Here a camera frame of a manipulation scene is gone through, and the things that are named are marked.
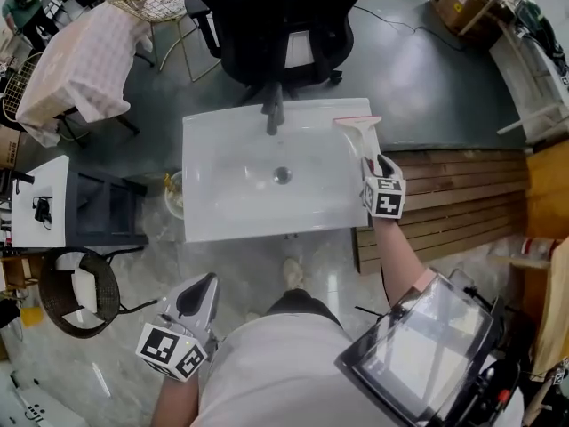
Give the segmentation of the white seat cushion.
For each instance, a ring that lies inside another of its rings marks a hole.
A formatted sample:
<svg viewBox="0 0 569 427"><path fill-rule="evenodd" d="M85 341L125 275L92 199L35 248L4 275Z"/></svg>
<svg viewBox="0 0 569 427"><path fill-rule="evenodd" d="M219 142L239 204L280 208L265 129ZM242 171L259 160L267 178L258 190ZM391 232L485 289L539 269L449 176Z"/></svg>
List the white seat cushion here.
<svg viewBox="0 0 569 427"><path fill-rule="evenodd" d="M81 268L71 274L71 283L78 305L92 314L98 312L97 287L94 275Z"/></svg>

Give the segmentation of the dark wooden slat platform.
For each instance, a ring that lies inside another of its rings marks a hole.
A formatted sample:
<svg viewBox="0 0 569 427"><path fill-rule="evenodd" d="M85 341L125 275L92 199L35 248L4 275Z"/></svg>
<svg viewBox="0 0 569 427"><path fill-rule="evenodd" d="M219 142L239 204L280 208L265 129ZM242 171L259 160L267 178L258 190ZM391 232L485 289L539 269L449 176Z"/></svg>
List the dark wooden slat platform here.
<svg viewBox="0 0 569 427"><path fill-rule="evenodd" d="M407 197L401 230L424 262L467 251L525 227L529 173L521 150L390 153Z"/></svg>

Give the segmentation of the person's left forearm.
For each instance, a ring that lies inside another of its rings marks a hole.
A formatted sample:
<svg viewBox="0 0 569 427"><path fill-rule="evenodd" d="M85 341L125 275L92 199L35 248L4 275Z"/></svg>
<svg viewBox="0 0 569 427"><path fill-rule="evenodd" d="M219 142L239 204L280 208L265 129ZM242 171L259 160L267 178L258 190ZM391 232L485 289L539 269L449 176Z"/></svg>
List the person's left forearm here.
<svg viewBox="0 0 569 427"><path fill-rule="evenodd" d="M199 397L198 374L186 382L165 377L150 427L190 427L199 413Z"/></svg>

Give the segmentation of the person's black trousers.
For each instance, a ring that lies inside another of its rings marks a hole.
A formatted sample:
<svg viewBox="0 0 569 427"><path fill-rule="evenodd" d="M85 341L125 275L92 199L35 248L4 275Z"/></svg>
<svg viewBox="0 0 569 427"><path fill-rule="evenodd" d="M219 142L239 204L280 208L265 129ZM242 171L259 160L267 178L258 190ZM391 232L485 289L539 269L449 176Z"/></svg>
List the person's black trousers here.
<svg viewBox="0 0 569 427"><path fill-rule="evenodd" d="M265 313L266 316L276 314L313 314L328 318L338 326L341 325L323 302L301 288L285 291Z"/></svg>

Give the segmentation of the dark wicker chair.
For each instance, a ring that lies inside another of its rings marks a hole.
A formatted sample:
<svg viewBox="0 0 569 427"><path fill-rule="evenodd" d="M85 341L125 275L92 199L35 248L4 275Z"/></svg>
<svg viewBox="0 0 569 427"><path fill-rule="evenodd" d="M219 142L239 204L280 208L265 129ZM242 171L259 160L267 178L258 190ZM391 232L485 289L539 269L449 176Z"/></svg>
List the dark wicker chair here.
<svg viewBox="0 0 569 427"><path fill-rule="evenodd" d="M44 256L38 289L43 308L52 323L76 339L90 339L110 326L117 316L131 314L157 304L156 300L151 300L132 309L126 308L121 303L116 276L111 268L115 256L142 250L141 246L119 249L107 254L99 254L86 247L73 246L48 250ZM94 275L97 301L97 312L94 316L101 321L95 327L82 328L66 320L67 315L80 310L80 305L73 293L72 271L58 269L56 265L61 256L72 253L81 254L82 258L79 260L78 267Z"/></svg>

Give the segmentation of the white waste bin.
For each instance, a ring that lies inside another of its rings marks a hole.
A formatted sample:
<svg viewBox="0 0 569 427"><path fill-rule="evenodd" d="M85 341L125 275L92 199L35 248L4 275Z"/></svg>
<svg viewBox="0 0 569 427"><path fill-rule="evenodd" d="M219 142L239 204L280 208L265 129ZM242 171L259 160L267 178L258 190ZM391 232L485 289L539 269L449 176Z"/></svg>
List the white waste bin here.
<svg viewBox="0 0 569 427"><path fill-rule="evenodd" d="M164 176L164 202L168 211L177 219L184 220L182 171Z"/></svg>

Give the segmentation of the pink cloth covered table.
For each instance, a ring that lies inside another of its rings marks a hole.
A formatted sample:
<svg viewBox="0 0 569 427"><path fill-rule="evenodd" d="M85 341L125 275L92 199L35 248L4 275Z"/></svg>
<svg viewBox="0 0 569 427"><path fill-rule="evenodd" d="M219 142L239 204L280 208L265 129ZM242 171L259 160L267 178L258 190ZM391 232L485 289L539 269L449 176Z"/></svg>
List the pink cloth covered table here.
<svg viewBox="0 0 569 427"><path fill-rule="evenodd" d="M45 148L58 145L56 116L75 108L87 123L123 115L124 86L138 45L150 51L150 25L113 4L81 15L41 54L16 111L17 122Z"/></svg>

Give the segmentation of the white red-edged squeegee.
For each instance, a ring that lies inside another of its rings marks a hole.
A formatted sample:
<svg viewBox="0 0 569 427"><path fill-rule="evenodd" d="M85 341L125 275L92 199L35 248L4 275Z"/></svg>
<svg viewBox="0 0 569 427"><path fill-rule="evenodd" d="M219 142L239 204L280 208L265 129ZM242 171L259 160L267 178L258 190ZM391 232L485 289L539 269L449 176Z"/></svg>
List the white red-edged squeegee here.
<svg viewBox="0 0 569 427"><path fill-rule="evenodd" d="M333 120L333 123L354 141L355 149L361 153L370 171L376 175L381 174L378 162L381 148L376 131L376 125L380 121L380 116L342 117Z"/></svg>

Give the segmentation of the yellow floor sign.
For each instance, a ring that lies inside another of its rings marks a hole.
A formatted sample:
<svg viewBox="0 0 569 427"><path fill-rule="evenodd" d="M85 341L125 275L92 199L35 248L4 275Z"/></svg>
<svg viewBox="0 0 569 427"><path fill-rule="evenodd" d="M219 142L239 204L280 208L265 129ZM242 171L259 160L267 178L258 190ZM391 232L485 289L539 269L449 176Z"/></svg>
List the yellow floor sign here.
<svg viewBox="0 0 569 427"><path fill-rule="evenodd" d="M41 307L22 307L20 309L21 324L25 328L31 328L40 324L44 319L44 311Z"/></svg>

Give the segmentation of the white frame bench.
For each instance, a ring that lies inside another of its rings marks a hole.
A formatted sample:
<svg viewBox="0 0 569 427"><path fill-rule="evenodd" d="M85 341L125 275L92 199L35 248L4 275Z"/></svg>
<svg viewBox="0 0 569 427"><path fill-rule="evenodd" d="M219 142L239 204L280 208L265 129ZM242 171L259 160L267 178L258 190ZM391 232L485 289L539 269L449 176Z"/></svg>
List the white frame bench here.
<svg viewBox="0 0 569 427"><path fill-rule="evenodd" d="M503 23L499 27L502 36L490 54L508 87L518 119L497 134L521 129L529 146L569 137L569 74L560 76L534 41L517 37L513 28Z"/></svg>

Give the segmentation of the person's white shoe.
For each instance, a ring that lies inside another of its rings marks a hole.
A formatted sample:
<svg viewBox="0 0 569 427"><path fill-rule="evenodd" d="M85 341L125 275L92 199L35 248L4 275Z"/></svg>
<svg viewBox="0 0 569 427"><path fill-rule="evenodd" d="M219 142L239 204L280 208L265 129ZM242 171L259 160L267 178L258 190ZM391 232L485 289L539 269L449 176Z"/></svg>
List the person's white shoe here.
<svg viewBox="0 0 569 427"><path fill-rule="evenodd" d="M287 258L283 264L283 275L288 290L304 289L305 278L301 265L293 258Z"/></svg>

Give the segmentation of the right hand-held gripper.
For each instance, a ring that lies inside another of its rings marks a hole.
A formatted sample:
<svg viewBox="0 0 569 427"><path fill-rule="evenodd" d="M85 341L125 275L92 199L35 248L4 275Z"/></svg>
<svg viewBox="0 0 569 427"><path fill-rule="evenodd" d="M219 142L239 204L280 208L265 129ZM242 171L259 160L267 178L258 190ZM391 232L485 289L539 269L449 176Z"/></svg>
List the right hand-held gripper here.
<svg viewBox="0 0 569 427"><path fill-rule="evenodd" d="M390 158L379 154L376 163L361 159L363 206L373 218L399 220L402 217L406 182L400 167Z"/></svg>

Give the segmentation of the person's right forearm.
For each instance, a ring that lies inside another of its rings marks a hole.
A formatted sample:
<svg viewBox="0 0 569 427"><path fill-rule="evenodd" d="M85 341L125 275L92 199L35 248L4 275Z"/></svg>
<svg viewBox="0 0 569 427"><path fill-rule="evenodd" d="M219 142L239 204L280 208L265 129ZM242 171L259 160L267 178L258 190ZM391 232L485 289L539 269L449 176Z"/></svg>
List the person's right forearm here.
<svg viewBox="0 0 569 427"><path fill-rule="evenodd" d="M412 288L422 292L436 273L419 260L395 220L373 218L381 260L383 285L389 305L396 305Z"/></svg>

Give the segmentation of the wooden vanity table white basin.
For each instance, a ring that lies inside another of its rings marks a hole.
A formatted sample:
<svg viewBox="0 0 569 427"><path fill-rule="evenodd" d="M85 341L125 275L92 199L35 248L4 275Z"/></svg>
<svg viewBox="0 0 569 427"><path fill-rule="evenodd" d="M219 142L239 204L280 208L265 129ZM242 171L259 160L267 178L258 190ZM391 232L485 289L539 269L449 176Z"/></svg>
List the wooden vanity table white basin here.
<svg viewBox="0 0 569 427"><path fill-rule="evenodd" d="M366 225L361 150L334 121L370 114L366 98L287 101L275 135L260 105L185 117L187 242Z"/></svg>

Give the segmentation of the black office chair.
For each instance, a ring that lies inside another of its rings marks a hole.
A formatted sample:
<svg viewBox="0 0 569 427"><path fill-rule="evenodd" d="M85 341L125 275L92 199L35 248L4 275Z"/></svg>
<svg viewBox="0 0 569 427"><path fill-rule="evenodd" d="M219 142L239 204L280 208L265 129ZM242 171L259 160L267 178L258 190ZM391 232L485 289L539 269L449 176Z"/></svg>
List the black office chair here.
<svg viewBox="0 0 569 427"><path fill-rule="evenodd" d="M268 85L296 89L342 80L339 66L354 44L349 12L358 0L201 0L219 44L210 52L247 91L245 104Z"/></svg>

